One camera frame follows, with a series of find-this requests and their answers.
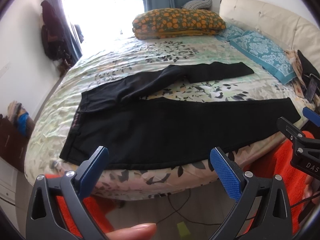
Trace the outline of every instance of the red cloth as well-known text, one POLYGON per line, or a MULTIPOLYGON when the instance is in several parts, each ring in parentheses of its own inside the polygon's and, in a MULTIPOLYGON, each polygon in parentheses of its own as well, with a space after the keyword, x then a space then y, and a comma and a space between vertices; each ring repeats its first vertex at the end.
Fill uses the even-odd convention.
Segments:
MULTIPOLYGON (((307 138, 314 138, 308 131, 304 131, 303 133, 307 138)), ((307 175, 293 168, 290 165, 291 159, 292 142, 286 140, 276 149, 252 163, 247 170, 250 170, 256 177, 261 178, 272 178, 274 175, 280 174, 284 180, 290 205, 292 206, 302 200, 305 188, 304 181, 307 175)), ((291 209, 293 234, 299 230, 298 216, 302 210, 302 206, 303 204, 291 209)))
MULTIPOLYGON (((59 177, 52 174, 46 174, 45 176, 48 179, 59 177)), ((67 204, 64 198, 61 196, 57 196, 56 200, 69 231, 73 233, 75 236, 79 236, 82 238, 78 228, 76 227, 76 224, 74 223, 71 217, 71 214, 67 208, 67 204)), ((90 215, 92 216, 93 220, 97 223, 97 225, 104 233, 109 233, 114 230, 113 226, 105 217, 107 213, 109 213, 116 207, 115 203, 111 199, 101 198, 98 196, 90 196, 88 198, 85 198, 83 200, 83 203, 90 215)))

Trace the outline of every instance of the screw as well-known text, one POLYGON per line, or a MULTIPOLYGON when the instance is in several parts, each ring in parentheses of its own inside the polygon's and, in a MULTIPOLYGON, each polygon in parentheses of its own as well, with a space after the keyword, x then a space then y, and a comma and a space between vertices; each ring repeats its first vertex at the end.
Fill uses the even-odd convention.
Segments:
POLYGON ((244 175, 245 175, 246 177, 248 177, 248 178, 252 178, 253 173, 252 173, 251 171, 246 171, 246 172, 244 173, 244 175))
POLYGON ((37 180, 42 180, 44 178, 44 175, 43 174, 40 174, 38 177, 37 177, 37 180))
POLYGON ((279 174, 277 174, 277 175, 275 176, 275 178, 276 178, 277 180, 282 180, 282 177, 281 177, 279 174))
POLYGON ((67 176, 67 177, 72 177, 74 174, 75 174, 74 171, 68 171, 68 172, 66 173, 66 176, 67 176))

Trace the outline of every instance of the bed sheet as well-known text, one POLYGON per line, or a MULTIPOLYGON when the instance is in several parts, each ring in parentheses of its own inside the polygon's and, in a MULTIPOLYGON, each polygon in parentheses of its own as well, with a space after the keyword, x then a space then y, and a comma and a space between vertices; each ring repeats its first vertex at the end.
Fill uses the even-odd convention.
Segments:
MULTIPOLYGON (((83 56, 67 73, 55 93, 46 103, 36 123, 25 158, 25 176, 33 184, 39 174, 60 174, 75 170, 76 165, 59 158, 66 141, 81 93, 106 82, 115 81, 141 71, 156 71, 170 64, 244 62, 253 75, 222 81, 190 84, 180 80, 142 99, 166 97, 196 102, 264 100, 290 97, 302 115, 308 101, 295 95, 291 84, 282 85, 260 65, 233 48, 227 41, 215 37, 181 37, 160 40, 129 38, 95 55, 83 56)), ((301 128, 307 119, 296 123, 301 128)), ((271 137, 228 153, 241 167, 252 163, 284 140, 279 132, 271 137)), ((138 200, 165 196, 186 188, 198 187, 217 179, 207 160, 161 170, 106 170, 93 193, 99 196, 138 200)))

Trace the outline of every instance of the dresser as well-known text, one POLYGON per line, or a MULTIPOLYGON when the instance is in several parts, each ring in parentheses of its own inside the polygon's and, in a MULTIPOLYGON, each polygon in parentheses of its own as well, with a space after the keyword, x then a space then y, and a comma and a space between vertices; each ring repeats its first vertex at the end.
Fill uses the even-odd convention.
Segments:
POLYGON ((27 145, 28 139, 7 118, 0 118, 0 157, 22 173, 27 145))

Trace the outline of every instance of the cream tufted headboard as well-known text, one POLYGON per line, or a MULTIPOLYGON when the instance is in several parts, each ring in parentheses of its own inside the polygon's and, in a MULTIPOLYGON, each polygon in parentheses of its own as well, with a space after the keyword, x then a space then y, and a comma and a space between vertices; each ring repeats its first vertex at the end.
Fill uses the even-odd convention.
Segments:
POLYGON ((301 50, 320 72, 320 30, 305 18, 258 0, 222 0, 220 17, 243 30, 261 33, 282 49, 301 50))

